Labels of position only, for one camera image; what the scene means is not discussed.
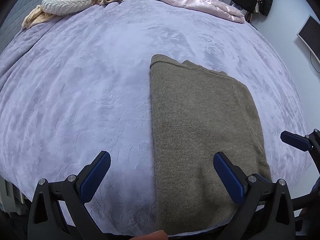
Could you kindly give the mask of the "person's left hand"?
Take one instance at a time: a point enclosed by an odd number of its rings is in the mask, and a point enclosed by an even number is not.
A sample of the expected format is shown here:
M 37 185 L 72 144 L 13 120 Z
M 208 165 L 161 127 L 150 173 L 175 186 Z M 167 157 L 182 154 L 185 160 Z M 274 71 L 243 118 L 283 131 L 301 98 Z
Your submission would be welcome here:
M 159 230 L 148 235 L 133 237 L 130 240 L 168 240 L 168 235 L 163 230 Z

